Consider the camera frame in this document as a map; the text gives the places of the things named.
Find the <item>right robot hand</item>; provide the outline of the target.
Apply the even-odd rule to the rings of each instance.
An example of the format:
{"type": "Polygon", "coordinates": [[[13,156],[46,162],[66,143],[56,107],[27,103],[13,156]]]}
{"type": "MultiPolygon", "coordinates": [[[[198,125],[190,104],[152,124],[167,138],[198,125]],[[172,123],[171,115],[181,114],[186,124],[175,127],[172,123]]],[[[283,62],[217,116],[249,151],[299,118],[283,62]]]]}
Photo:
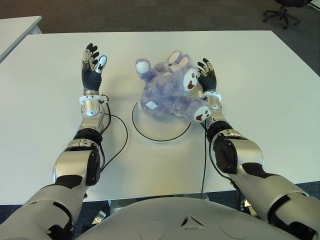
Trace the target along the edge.
{"type": "Polygon", "coordinates": [[[202,86],[203,91],[215,92],[217,87],[217,77],[213,65],[206,58],[203,58],[202,61],[198,61],[197,65],[199,72],[198,82],[202,86]]]}

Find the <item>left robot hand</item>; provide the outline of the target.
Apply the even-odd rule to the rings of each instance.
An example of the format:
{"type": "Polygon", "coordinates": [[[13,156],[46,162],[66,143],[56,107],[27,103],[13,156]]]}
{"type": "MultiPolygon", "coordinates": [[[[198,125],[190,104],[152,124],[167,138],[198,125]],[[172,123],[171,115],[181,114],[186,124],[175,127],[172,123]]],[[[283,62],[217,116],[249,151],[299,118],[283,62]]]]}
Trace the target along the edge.
{"type": "Polygon", "coordinates": [[[84,50],[81,61],[81,79],[84,91],[99,91],[102,71],[107,63],[107,56],[99,57],[98,47],[90,43],[84,50]]]}

